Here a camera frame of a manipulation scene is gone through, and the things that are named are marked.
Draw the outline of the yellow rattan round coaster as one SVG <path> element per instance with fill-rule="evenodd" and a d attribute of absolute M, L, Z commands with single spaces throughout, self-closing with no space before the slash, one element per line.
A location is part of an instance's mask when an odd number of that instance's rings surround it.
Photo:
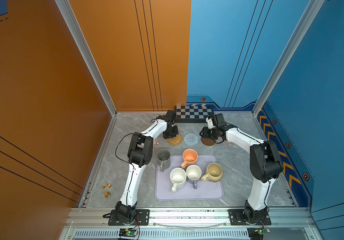
<path fill-rule="evenodd" d="M 178 134 L 176 137 L 167 139 L 168 143 L 173 146 L 179 145 L 183 141 L 182 135 Z"/>

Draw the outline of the brown wooden round coaster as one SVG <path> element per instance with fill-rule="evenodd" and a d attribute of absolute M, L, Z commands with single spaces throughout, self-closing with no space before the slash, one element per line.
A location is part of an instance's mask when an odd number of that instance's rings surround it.
<path fill-rule="evenodd" d="M 206 145 L 206 146 L 213 146 L 216 144 L 216 141 L 213 139 L 207 139 L 207 138 L 203 138 L 201 137 L 201 142 Z"/>

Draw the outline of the pink flower coaster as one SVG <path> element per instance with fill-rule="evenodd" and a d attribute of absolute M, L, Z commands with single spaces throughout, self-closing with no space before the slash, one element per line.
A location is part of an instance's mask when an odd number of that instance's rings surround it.
<path fill-rule="evenodd" d="M 158 139 L 155 139 L 154 142 L 153 142 L 153 145 L 154 146 L 158 146 L 160 144 L 160 141 Z"/>
<path fill-rule="evenodd" d="M 228 146 L 228 147 L 231 147 L 233 145 L 233 143 L 231 141 L 224 141 L 225 145 Z"/>

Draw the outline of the grey woven round coaster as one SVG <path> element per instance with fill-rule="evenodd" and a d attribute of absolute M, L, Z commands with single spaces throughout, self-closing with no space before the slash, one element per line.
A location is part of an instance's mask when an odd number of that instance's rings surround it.
<path fill-rule="evenodd" d="M 194 146 L 199 142 L 199 137 L 196 134 L 187 134 L 184 136 L 184 143 L 187 146 Z"/>

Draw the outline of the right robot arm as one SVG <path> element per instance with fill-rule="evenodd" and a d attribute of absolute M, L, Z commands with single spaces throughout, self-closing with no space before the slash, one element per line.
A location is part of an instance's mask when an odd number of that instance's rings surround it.
<path fill-rule="evenodd" d="M 208 116 L 206 122 L 208 125 L 202 128 L 201 137 L 214 141 L 222 138 L 250 154 L 250 171 L 254 177 L 252 190 L 244 210 L 229 211 L 230 218 L 246 225 L 270 225 L 267 200 L 273 184 L 284 171 L 276 143 L 243 132 L 237 126 L 227 123 L 222 114 Z"/>

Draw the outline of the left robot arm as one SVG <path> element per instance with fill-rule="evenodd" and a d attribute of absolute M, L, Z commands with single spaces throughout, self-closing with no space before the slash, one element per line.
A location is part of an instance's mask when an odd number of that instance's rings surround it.
<path fill-rule="evenodd" d="M 144 170 L 153 156 L 154 140 L 159 135 L 163 135 L 164 139 L 176 137 L 179 132 L 178 127 L 175 126 L 175 120 L 175 111 L 168 110 L 165 115 L 156 117 L 146 130 L 131 134 L 128 160 L 124 161 L 129 164 L 128 178 L 124 192 L 111 213 L 116 221 L 129 225 L 137 220 L 138 191 Z"/>

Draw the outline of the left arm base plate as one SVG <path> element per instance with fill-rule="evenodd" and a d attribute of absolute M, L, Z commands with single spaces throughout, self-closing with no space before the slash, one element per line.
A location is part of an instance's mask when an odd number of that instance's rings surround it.
<path fill-rule="evenodd" d="M 147 226 L 150 219 L 150 210 L 135 210 L 128 213 L 121 213 L 117 210 L 110 212 L 109 226 Z"/>

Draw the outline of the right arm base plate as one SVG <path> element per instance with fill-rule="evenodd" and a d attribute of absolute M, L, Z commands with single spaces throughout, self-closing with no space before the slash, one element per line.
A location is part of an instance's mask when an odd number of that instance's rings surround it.
<path fill-rule="evenodd" d="M 260 211 L 230 209 L 228 214 L 232 226 L 270 226 L 272 224 L 267 209 Z"/>

